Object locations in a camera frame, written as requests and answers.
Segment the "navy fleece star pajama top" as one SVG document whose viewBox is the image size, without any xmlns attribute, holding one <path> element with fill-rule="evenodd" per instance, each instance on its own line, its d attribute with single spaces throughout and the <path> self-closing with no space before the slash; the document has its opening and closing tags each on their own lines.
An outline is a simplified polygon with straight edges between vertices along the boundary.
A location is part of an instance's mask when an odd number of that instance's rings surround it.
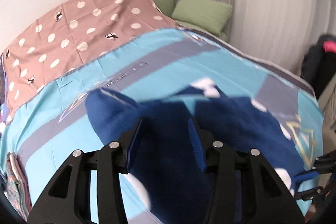
<svg viewBox="0 0 336 224">
<path fill-rule="evenodd" d="M 137 129 L 129 172 L 161 222 L 303 223 L 294 200 L 303 160 L 257 100 L 201 81 L 143 102 L 100 88 L 85 108 L 104 145 Z"/>
</svg>

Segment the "folded floral garment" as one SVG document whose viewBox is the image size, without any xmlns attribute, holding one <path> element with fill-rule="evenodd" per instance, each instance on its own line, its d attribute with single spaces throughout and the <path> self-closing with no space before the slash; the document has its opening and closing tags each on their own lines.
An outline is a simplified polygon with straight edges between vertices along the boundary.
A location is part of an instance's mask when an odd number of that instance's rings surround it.
<svg viewBox="0 0 336 224">
<path fill-rule="evenodd" d="M 26 221 L 33 206 L 25 173 L 21 169 L 17 155 L 13 152 L 9 152 L 6 156 L 5 175 L 8 199 Z"/>
</svg>

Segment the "teal grey patterned bedspread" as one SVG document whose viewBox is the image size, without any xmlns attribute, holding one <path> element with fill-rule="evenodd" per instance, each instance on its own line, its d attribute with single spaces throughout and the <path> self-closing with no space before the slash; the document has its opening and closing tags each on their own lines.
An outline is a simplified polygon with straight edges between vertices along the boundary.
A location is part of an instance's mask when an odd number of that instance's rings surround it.
<svg viewBox="0 0 336 224">
<path fill-rule="evenodd" d="M 107 88 L 143 102 L 171 97 L 201 81 L 225 96 L 249 97 L 265 106 L 291 134 L 302 172 L 322 154 L 323 118 L 305 81 L 199 31 L 167 28 L 141 35 L 47 84 L 5 129 L 1 165 L 9 152 L 18 156 L 34 206 L 73 151 L 105 146 L 87 116 L 85 100 L 91 91 Z M 91 223 L 99 223 L 96 178 L 94 170 Z M 121 173 L 119 179 L 127 223 L 163 223 L 150 211 L 135 178 Z"/>
</svg>

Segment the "near green pillow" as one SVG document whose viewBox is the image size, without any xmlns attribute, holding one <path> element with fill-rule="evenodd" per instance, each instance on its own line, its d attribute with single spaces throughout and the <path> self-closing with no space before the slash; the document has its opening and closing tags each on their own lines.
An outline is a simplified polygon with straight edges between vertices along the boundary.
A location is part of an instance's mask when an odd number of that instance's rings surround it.
<svg viewBox="0 0 336 224">
<path fill-rule="evenodd" d="M 232 16 L 233 7 L 213 0 L 179 0 L 171 18 L 198 26 L 219 36 Z"/>
</svg>

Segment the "pink polka dot sheet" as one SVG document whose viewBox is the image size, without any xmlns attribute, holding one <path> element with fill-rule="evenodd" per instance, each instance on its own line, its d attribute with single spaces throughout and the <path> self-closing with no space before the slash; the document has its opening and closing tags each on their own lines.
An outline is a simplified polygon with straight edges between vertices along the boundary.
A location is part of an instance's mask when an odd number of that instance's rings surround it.
<svg viewBox="0 0 336 224">
<path fill-rule="evenodd" d="M 34 21 L 3 51 L 2 120 L 47 84 L 144 33 L 174 28 L 153 0 L 69 0 Z"/>
</svg>

